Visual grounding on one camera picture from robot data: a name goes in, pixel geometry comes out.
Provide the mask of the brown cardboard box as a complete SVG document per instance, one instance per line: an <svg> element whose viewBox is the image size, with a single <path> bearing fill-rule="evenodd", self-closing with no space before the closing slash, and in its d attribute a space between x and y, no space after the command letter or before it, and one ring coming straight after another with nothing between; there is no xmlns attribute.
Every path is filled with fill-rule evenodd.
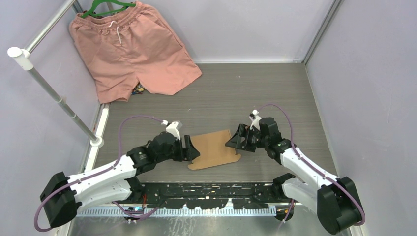
<svg viewBox="0 0 417 236"><path fill-rule="evenodd" d="M231 137L229 129L192 136L191 142L200 156L188 168L196 171L239 161L241 155L234 148L225 146Z"/></svg>

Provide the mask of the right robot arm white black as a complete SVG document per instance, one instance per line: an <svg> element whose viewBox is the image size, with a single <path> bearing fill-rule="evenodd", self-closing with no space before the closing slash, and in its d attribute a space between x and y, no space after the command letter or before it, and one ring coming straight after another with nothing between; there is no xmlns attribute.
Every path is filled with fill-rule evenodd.
<svg viewBox="0 0 417 236"><path fill-rule="evenodd" d="M291 170L273 180L274 198L279 202L300 202L317 215L328 233L335 235L364 222L355 183L312 162L291 140L282 137L274 118L257 118L250 126L240 124L225 146L249 152L261 148L268 157Z"/></svg>

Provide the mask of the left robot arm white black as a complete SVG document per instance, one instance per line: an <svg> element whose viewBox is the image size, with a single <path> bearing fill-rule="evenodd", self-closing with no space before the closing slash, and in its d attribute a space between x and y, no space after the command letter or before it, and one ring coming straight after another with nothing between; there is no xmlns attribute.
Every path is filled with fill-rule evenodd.
<svg viewBox="0 0 417 236"><path fill-rule="evenodd" d="M193 161L200 152L185 135L177 139L161 132L146 145L135 147L117 160L88 172L66 176L54 174L40 194L41 205L35 216L44 210L50 228L60 227L83 210L109 202L129 200L137 203L143 189L136 178L167 160Z"/></svg>

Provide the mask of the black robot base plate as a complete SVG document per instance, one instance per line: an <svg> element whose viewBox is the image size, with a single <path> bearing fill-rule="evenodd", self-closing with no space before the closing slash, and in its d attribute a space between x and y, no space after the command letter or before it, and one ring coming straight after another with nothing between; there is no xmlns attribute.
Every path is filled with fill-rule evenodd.
<svg viewBox="0 0 417 236"><path fill-rule="evenodd" d="M274 206L277 220L290 220L296 205L279 196L272 183L262 182L143 183L118 204L130 204L130 213L145 213L154 208L261 209Z"/></svg>

